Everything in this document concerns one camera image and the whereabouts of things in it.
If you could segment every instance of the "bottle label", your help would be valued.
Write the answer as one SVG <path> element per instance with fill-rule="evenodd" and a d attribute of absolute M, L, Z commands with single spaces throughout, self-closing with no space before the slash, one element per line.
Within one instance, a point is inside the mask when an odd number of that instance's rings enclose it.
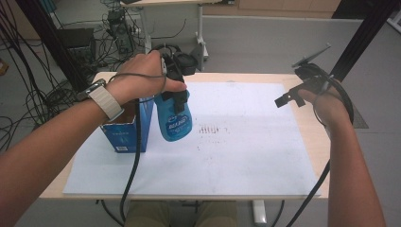
<path fill-rule="evenodd" d="M 175 136 L 190 130 L 191 123 L 187 115 L 171 115 L 166 123 L 168 136 Z"/>

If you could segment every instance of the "table leg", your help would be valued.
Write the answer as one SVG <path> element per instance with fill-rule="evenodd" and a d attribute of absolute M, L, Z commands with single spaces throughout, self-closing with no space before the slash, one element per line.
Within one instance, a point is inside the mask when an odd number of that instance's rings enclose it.
<path fill-rule="evenodd" d="M 264 201 L 252 201 L 253 222 L 256 226 L 267 226 L 266 210 Z"/>
<path fill-rule="evenodd" d="M 147 27 L 147 15 L 145 14 L 145 9 L 143 7 L 137 9 L 139 10 L 139 15 L 141 17 L 142 31 L 144 32 L 145 36 L 145 54 L 147 54 L 151 49 L 151 38 L 148 34 Z"/>
<path fill-rule="evenodd" d="M 198 32 L 196 32 L 197 35 L 197 40 L 198 44 L 203 43 L 203 59 L 206 60 L 209 58 L 209 54 L 207 53 L 206 50 L 206 43 L 203 40 L 202 37 L 202 30 L 203 30 L 203 21 L 202 21 L 202 15 L 203 15 L 203 6 L 202 4 L 198 4 Z"/>
<path fill-rule="evenodd" d="M 401 26 L 398 24 L 401 21 L 401 10 L 395 15 L 393 19 L 388 19 L 387 22 L 393 26 L 395 29 L 398 30 L 398 32 L 401 32 Z"/>

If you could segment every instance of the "forearm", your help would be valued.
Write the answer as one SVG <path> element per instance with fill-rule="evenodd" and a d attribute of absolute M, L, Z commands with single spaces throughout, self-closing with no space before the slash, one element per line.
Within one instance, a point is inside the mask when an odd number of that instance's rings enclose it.
<path fill-rule="evenodd" d="M 0 157 L 0 219 L 13 225 L 105 119 L 94 101 L 87 100 L 6 151 Z"/>
<path fill-rule="evenodd" d="M 385 226 L 353 126 L 332 127 L 330 138 L 329 226 Z"/>

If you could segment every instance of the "watch face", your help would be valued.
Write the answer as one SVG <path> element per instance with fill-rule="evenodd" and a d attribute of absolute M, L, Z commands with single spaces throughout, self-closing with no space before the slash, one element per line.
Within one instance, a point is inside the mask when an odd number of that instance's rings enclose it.
<path fill-rule="evenodd" d="M 77 100 L 78 101 L 83 101 L 86 98 L 89 98 L 89 94 L 93 92 L 96 88 L 100 86 L 105 86 L 106 85 L 106 80 L 105 79 L 99 79 L 96 82 L 94 82 L 89 88 L 85 89 L 84 91 L 80 92 L 77 94 Z"/>

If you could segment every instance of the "white watch strap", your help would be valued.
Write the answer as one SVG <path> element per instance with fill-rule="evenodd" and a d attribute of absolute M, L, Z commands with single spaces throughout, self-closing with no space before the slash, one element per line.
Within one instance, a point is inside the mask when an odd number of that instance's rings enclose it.
<path fill-rule="evenodd" d="M 115 120 L 124 112 L 124 109 L 120 107 L 114 97 L 103 86 L 94 89 L 94 91 L 89 94 L 89 97 L 99 105 L 109 117 L 110 121 Z"/>

